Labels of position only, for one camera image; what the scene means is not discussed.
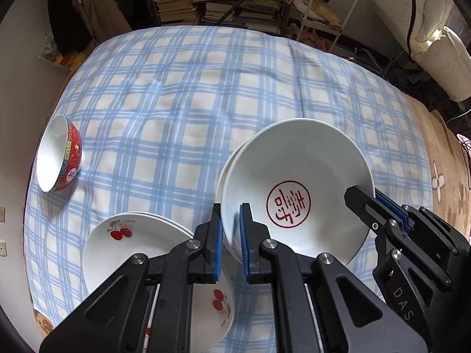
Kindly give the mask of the wall socket lower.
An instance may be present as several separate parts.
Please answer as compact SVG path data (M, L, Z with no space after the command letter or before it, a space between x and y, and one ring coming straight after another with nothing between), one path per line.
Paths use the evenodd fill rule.
M6 242L0 241L0 257L7 257L7 244Z

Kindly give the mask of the brown coat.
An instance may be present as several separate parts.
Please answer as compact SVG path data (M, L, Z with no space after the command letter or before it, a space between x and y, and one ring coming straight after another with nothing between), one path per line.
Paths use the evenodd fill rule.
M95 45L132 31L114 0L73 0L73 6Z

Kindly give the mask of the wall socket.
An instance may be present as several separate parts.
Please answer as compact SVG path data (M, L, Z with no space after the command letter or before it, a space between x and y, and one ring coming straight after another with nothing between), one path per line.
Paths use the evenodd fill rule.
M0 241L0 257L7 257L7 244L6 242Z
M0 222L5 223L6 207L0 206Z

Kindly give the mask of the brown blanket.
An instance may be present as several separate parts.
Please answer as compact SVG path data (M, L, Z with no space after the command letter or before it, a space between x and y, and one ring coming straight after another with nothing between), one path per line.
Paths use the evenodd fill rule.
M412 97L408 101L425 141L433 212L470 238L470 154L438 111Z

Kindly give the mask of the blue plaid tablecloth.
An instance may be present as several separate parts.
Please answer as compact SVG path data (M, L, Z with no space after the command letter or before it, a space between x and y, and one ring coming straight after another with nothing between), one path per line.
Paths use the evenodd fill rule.
M268 125L321 120L366 157L376 188L430 207L425 143L405 95L370 71L283 37L179 26L114 37L92 52L54 109L82 136L65 189L29 183L24 246L37 324L49 334L88 296L85 242L128 211L207 222L228 158Z

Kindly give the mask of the stack of books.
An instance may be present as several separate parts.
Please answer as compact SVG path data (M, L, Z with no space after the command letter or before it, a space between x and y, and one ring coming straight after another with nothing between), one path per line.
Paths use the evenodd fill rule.
M193 0L152 0L162 26L197 25L200 13Z

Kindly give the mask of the white duvet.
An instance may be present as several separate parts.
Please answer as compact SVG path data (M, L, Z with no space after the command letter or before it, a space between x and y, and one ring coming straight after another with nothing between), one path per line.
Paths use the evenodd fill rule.
M454 102L470 98L470 55L447 27L452 0L370 0L401 47Z

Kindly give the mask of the white utility cart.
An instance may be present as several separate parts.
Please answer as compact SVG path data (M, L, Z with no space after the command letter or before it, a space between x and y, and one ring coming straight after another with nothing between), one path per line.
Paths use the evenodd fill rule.
M294 0L296 40L328 53L334 50L359 0Z

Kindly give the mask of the wall socket upper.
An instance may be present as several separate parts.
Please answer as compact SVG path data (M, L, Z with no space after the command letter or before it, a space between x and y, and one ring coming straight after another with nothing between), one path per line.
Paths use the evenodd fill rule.
M0 222L5 223L6 207L0 206Z

